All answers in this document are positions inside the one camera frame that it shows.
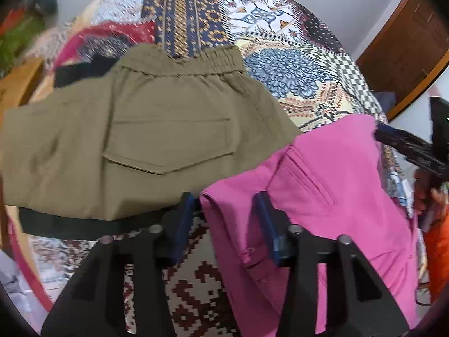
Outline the right hand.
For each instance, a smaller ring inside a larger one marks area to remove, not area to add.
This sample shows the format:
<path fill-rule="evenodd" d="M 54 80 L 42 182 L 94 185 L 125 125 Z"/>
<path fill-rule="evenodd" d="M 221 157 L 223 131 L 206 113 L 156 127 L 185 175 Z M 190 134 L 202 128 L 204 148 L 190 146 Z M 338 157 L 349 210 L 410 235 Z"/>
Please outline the right hand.
<path fill-rule="evenodd" d="M 448 210 L 448 194 L 435 187 L 436 181 L 426 170 L 414 173 L 413 208 L 419 216 L 419 227 L 425 233 L 444 220 Z"/>

